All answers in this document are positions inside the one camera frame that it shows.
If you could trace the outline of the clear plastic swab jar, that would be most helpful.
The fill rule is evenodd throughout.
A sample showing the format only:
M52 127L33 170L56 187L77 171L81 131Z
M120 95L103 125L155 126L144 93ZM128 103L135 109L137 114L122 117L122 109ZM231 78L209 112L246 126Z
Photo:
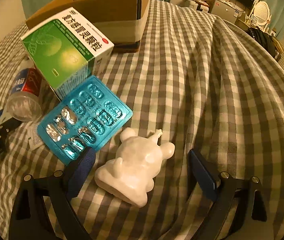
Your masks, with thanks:
M26 67L18 72L6 105L12 117L29 122L41 116L41 83L42 77L35 68Z

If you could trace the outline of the teal blister pill pack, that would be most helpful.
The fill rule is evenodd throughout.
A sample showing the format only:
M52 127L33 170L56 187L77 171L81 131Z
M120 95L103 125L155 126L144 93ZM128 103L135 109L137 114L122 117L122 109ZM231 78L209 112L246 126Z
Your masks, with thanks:
M86 147L100 150L132 115L100 79L91 76L41 120L37 132L53 154L68 165Z

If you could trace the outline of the white bear figurine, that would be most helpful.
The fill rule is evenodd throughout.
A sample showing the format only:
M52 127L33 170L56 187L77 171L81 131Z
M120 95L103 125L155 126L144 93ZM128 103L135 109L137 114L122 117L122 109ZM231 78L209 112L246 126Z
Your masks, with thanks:
M98 187L127 203L145 206L147 193L154 188L153 179L159 174L162 162L175 152L172 142L158 145L162 135L161 129L147 138L138 136L130 127L124 129L115 158L95 171Z

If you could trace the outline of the green white medicine box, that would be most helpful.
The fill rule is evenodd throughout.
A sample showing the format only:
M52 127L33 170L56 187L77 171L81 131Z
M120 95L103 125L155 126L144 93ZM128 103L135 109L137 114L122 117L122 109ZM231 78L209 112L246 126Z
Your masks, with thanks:
M111 40L73 7L39 23L20 39L60 100L91 75L99 75L114 48Z

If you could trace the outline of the checkered bed sheet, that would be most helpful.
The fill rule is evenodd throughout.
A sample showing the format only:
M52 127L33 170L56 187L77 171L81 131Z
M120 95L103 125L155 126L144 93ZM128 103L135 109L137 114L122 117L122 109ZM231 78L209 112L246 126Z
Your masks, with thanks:
M190 239L211 202L189 177L188 152L218 170L257 176L284 237L284 70L254 39L221 18L151 0L140 49L112 54L99 75L133 111L127 126L176 146L137 208L90 175L72 201L93 239Z

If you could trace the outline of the black jacket on chair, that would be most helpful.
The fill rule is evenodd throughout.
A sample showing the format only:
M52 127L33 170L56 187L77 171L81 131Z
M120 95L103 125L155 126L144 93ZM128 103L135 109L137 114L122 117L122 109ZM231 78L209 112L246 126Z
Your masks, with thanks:
M280 61L281 54L269 34L257 28L249 28L246 33L256 40L277 62Z

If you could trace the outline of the brown cardboard box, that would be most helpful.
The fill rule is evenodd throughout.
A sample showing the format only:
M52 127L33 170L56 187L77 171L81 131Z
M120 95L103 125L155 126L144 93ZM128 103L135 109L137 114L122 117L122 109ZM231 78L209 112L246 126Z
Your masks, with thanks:
M135 53L140 48L150 0L53 0L27 19L33 28L50 16L73 7L113 43L116 53Z

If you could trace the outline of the silver mini fridge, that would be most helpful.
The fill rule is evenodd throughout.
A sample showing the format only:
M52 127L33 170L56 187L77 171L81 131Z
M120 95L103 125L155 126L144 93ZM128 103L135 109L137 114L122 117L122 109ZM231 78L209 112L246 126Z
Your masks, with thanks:
M236 10L233 7L227 5L226 3L220 0L215 0L212 2L212 4L210 5L209 12L233 24L235 24L235 21L238 17L238 14L236 13Z

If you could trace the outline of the white oval vanity mirror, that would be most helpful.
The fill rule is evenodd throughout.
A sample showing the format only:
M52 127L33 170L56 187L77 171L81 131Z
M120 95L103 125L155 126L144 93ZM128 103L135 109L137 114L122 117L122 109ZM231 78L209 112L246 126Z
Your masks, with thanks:
M266 25L271 20L270 8L265 1L256 3L252 14L257 18L257 24L259 26Z

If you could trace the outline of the white suitcase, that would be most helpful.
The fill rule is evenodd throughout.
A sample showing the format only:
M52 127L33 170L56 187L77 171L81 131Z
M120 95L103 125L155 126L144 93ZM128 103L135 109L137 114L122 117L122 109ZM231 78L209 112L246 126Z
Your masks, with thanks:
M183 0L179 3L179 6L197 10L198 4L193 0Z

